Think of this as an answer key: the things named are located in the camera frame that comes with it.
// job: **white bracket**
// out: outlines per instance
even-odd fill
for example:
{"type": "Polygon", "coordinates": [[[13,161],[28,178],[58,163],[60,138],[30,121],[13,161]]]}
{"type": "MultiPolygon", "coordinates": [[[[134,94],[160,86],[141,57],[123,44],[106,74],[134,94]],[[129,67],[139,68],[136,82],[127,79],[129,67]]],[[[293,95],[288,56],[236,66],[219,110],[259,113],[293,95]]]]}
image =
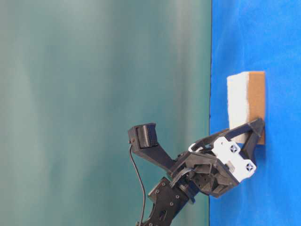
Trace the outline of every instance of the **white bracket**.
{"type": "Polygon", "coordinates": [[[229,171],[241,182],[245,178],[251,177],[256,171],[256,165],[250,159],[243,159],[240,147],[234,141],[228,141],[225,137],[219,137],[214,142],[212,152],[228,166],[229,171]]]}

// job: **bolt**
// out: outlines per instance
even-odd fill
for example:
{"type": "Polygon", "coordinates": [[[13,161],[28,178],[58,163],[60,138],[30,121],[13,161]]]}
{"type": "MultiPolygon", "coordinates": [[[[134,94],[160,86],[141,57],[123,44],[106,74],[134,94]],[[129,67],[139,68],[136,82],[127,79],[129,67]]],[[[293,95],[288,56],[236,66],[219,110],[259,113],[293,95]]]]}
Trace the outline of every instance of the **bolt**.
{"type": "Polygon", "coordinates": [[[253,165],[252,164],[250,164],[250,163],[248,163],[247,165],[246,165],[246,169],[247,169],[247,171],[252,171],[252,169],[253,169],[253,165]]]}
{"type": "Polygon", "coordinates": [[[235,145],[231,145],[230,151],[235,153],[237,151],[237,147],[235,145]]]}

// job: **brown cardboard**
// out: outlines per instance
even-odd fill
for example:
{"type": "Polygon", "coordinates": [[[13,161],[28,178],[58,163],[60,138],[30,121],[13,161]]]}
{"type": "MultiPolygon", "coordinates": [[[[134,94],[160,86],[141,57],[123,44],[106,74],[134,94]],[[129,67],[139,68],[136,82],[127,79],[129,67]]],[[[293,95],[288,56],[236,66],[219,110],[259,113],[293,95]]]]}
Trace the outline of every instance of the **brown cardboard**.
{"type": "MultiPolygon", "coordinates": [[[[248,83],[249,120],[265,119],[265,72],[249,72],[248,83]]],[[[265,131],[259,144],[265,144],[265,131]]]]}

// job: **black cable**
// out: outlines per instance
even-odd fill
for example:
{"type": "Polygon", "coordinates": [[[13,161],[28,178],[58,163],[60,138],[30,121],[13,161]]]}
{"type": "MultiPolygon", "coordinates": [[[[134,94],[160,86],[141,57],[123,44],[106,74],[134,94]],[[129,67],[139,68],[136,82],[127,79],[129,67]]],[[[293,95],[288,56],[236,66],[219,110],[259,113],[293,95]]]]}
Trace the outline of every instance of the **black cable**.
{"type": "Polygon", "coordinates": [[[138,168],[136,166],[136,163],[134,162],[134,159],[132,157],[132,145],[130,145],[129,154],[130,154],[130,159],[131,159],[131,161],[133,163],[133,166],[135,168],[135,171],[136,171],[136,174],[138,176],[138,179],[139,179],[139,182],[140,182],[140,186],[141,186],[141,189],[142,189],[142,192],[143,192],[143,204],[142,204],[142,211],[141,211],[141,219],[140,219],[140,222],[139,222],[139,226],[141,226],[142,221],[143,221],[144,208],[145,208],[145,189],[144,189],[144,186],[143,186],[143,183],[142,183],[142,180],[141,180],[138,168]]]}

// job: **blue backdrop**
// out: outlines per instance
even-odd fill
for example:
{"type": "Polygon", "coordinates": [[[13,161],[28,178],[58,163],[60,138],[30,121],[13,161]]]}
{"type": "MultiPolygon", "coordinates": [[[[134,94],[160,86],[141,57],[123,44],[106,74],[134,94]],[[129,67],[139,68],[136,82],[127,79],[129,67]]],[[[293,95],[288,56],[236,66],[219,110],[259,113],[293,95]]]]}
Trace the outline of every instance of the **blue backdrop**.
{"type": "Polygon", "coordinates": [[[258,170],[219,199],[210,224],[300,222],[301,1],[213,0],[210,132],[228,127],[226,77],[266,71],[266,146],[258,170]]]}

